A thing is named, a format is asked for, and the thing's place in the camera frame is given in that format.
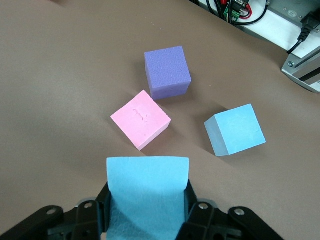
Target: black power cable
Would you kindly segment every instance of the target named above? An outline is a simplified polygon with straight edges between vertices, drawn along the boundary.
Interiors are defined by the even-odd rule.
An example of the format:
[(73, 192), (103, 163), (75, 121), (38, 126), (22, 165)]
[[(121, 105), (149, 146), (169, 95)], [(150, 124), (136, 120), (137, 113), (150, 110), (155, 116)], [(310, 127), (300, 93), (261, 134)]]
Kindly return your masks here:
[(232, 7), (234, 5), (234, 2), (232, 0), (229, 0), (229, 6), (228, 6), (228, 22), (230, 24), (233, 24), (233, 21), (232, 21)]
[(246, 9), (248, 11), (248, 13), (246, 15), (240, 15), (240, 17), (242, 18), (246, 18), (246, 17), (249, 17), (250, 15), (250, 10)]
[(286, 53), (291, 54), (296, 48), (303, 43), (309, 36), (312, 30), (320, 25), (320, 8), (315, 12), (310, 12), (302, 20), (301, 33), (298, 37), (298, 42)]
[(213, 15), (223, 19), (224, 16), (223, 16), (220, 0), (214, 0), (214, 3), (216, 6), (216, 11), (218, 12), (218, 15), (214, 12), (213, 8), (211, 7), (210, 1), (206, 0), (206, 5), (208, 6), (209, 12), (212, 13)]
[(189, 1), (194, 3), (195, 5), (199, 6), (199, 0), (189, 0)]

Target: bolt head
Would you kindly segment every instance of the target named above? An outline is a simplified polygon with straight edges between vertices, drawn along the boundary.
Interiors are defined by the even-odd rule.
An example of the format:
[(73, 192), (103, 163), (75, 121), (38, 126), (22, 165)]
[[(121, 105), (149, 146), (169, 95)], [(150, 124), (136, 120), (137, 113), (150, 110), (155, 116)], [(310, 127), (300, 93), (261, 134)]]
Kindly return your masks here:
[(295, 65), (295, 63), (294, 63), (293, 61), (289, 61), (289, 62), (288, 62), (288, 66), (289, 66), (290, 68), (292, 68), (294, 65)]
[(85, 205), (84, 205), (84, 208), (85, 209), (89, 209), (93, 206), (93, 204), (91, 202), (87, 202)]
[(56, 211), (57, 211), (57, 209), (52, 208), (52, 209), (50, 209), (49, 211), (47, 211), (46, 214), (47, 214), (47, 215), (51, 215), (51, 214), (54, 214)]
[(208, 205), (205, 204), (204, 202), (202, 202), (199, 204), (199, 208), (201, 208), (202, 210), (206, 210), (206, 209), (208, 209)]
[(240, 208), (237, 208), (234, 210), (234, 213), (237, 214), (238, 216), (243, 216), (245, 215), (245, 211), (243, 211), (242, 209)]

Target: black cable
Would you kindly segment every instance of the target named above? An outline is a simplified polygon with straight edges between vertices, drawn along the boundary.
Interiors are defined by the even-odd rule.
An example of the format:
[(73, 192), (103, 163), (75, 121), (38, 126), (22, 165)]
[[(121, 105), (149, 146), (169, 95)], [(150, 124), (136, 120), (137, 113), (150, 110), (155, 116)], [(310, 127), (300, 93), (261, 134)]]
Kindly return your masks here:
[(233, 24), (233, 21), (232, 21), (232, 6), (233, 6), (234, 2), (232, 0), (229, 1), (229, 9), (228, 9), (228, 22), (230, 24)]
[(223, 12), (221, 11), (221, 2), (220, 2), (220, 0), (214, 0), (214, 3), (215, 3), (215, 5), (216, 5), (216, 10), (217, 10), (217, 12), (218, 12), (218, 14), (219, 14), (219, 17), (220, 17), (221, 19), (223, 19), (224, 14), (223, 14)]
[(195, 5), (199, 6), (199, 0), (189, 0), (189, 1), (194, 3)]
[(211, 7), (211, 4), (210, 4), (209, 0), (206, 0), (206, 4), (207, 4), (207, 6), (208, 6), (209, 12), (212, 13), (213, 15), (216, 15), (215, 12), (214, 12), (214, 10), (213, 10), (212, 7)]
[(245, 26), (245, 25), (256, 24), (257, 22), (259, 22), (266, 15), (266, 12), (267, 12), (268, 7), (269, 7), (269, 5), (267, 5), (267, 2), (268, 2), (268, 0), (266, 0), (264, 11), (263, 11), (262, 15), (259, 18), (257, 18), (254, 21), (250, 21), (250, 22), (235, 22), (235, 23), (233, 23), (233, 25)]
[(221, 7), (221, 9), (220, 9), (221, 19), (225, 20), (225, 11), (226, 11), (227, 5), (222, 5), (222, 4), (221, 4), (220, 7)]
[(302, 39), (300, 39), (290, 50), (288, 50), (286, 53), (291, 54), (294, 50), (296, 50), (297, 47), (302, 43)]
[(287, 54), (291, 54), (296, 50), (296, 48), (308, 38), (311, 31), (320, 25), (320, 8), (316, 12), (309, 12), (307, 16), (301, 20), (301, 23), (302, 28), (298, 37), (298, 42), (286, 52)]
[(249, 17), (249, 15), (250, 15), (250, 13), (251, 13), (251, 12), (250, 12), (250, 10), (249, 10), (249, 9), (247, 9), (247, 8), (246, 8), (245, 10), (247, 10), (247, 11), (248, 11), (248, 13), (247, 13), (246, 15), (240, 15), (240, 17), (241, 17), (241, 18)]

